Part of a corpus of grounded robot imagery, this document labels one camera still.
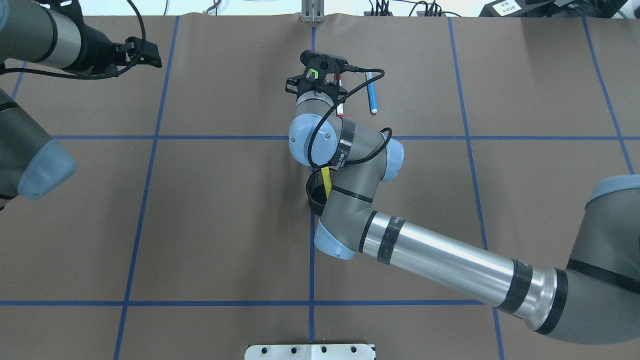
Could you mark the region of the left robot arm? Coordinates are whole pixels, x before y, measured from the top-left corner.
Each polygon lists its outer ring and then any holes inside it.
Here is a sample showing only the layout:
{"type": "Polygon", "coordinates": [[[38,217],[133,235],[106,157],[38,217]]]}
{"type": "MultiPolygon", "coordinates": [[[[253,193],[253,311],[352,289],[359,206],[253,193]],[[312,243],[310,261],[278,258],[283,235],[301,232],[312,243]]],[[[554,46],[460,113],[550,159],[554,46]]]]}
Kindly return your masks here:
{"type": "Polygon", "coordinates": [[[103,26],[125,21],[93,19],[82,0],[1,2],[1,79],[14,78],[1,87],[2,207],[39,200],[78,170],[53,126],[139,114],[142,85],[118,79],[140,66],[160,69],[163,60],[137,3],[126,6],[137,33],[113,38],[103,26]]]}

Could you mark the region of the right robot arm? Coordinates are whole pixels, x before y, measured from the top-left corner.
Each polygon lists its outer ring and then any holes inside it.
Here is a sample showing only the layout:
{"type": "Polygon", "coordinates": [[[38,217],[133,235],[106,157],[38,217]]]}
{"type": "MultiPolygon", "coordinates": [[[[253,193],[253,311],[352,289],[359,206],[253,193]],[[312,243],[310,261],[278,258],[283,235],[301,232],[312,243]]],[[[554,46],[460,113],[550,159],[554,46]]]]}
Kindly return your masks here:
{"type": "Polygon", "coordinates": [[[304,166],[338,167],[315,246],[349,260],[362,253],[521,319],[545,337],[617,344],[639,337],[639,176],[596,185],[563,269],[537,268],[372,208],[381,182],[395,178],[402,144],[333,117],[350,92],[308,67],[286,80],[295,94],[289,150],[304,166]]]}

